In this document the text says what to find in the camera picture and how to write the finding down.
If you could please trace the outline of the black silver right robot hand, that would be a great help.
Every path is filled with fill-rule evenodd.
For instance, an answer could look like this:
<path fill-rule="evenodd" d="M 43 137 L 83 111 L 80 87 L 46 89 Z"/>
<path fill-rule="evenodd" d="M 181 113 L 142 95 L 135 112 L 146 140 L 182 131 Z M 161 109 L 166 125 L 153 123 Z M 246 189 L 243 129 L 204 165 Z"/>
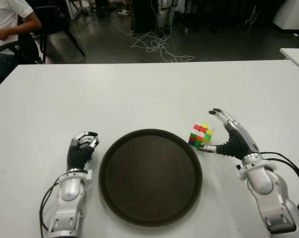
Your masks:
<path fill-rule="evenodd" d="M 217 108 L 210 110 L 209 114 L 216 116 L 223 123 L 229 139 L 221 145 L 201 145 L 197 148 L 199 151 L 231 156 L 239 160 L 250 154 L 260 153 L 256 142 L 235 118 Z"/>

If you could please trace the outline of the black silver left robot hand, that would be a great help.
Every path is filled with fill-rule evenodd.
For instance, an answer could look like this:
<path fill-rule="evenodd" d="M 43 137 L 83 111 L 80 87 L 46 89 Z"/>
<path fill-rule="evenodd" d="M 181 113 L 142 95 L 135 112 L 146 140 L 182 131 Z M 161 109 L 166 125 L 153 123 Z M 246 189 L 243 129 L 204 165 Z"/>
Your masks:
<path fill-rule="evenodd" d="M 84 131 L 74 136 L 68 149 L 67 170 L 83 170 L 98 144 L 99 138 L 96 132 Z"/>

